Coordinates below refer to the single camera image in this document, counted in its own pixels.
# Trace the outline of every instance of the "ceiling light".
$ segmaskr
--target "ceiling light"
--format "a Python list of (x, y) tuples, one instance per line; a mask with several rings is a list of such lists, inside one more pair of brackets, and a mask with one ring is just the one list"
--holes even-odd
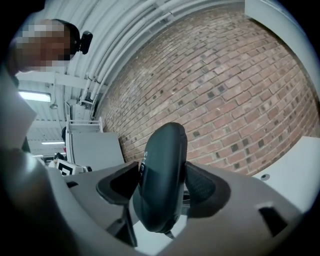
[(41, 142), (42, 145), (55, 145), (55, 144), (65, 144), (63, 141), (51, 141), (51, 142), (47, 142), (47, 141), (43, 141)]
[(50, 93), (20, 90), (19, 94), (25, 100), (39, 101), (39, 102), (51, 102), (51, 94)]

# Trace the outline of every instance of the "fluorescent light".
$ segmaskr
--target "fluorescent light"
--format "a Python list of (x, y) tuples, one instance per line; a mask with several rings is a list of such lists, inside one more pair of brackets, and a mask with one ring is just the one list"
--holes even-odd
[(51, 95), (49, 93), (21, 90), (19, 94), (25, 100), (51, 102)]
[(51, 142), (47, 142), (47, 141), (43, 141), (41, 142), (42, 145), (55, 145), (55, 144), (65, 144), (63, 141), (51, 141)]

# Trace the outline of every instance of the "ceiling beam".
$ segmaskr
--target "ceiling beam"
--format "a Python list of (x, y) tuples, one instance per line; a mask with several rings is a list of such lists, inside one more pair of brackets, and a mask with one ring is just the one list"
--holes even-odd
[(35, 120), (33, 121), (30, 128), (61, 128), (65, 127), (67, 125), (66, 121), (41, 121), (41, 120)]
[[(54, 72), (29, 72), (29, 73), (19, 73), (16, 75), (19, 81), (33, 81), (40, 83), (49, 83), (63, 86), (70, 86), (74, 88), (84, 89), (86, 87), (87, 80), (80, 77), (75, 77), (68, 74), (60, 74)], [(101, 93), (104, 93), (107, 86), (103, 85), (101, 87)], [(94, 89), (94, 83), (91, 84), (89, 91)]]

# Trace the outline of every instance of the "brick wall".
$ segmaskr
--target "brick wall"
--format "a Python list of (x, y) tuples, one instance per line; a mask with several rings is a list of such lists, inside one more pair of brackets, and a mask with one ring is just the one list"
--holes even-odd
[(318, 98), (283, 42), (249, 20), (242, 5), (170, 26), (123, 68), (96, 116), (117, 132), (127, 162), (151, 134), (178, 122), (187, 159), (246, 175), (320, 135)]

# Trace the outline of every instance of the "light fixture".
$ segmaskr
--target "light fixture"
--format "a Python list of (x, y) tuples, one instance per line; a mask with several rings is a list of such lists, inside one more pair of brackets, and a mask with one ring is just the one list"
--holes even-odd
[(51, 94), (50, 93), (20, 90), (19, 94), (25, 100), (38, 101), (38, 102), (51, 102)]
[(63, 141), (43, 141), (42, 145), (55, 145), (55, 144), (65, 144)]

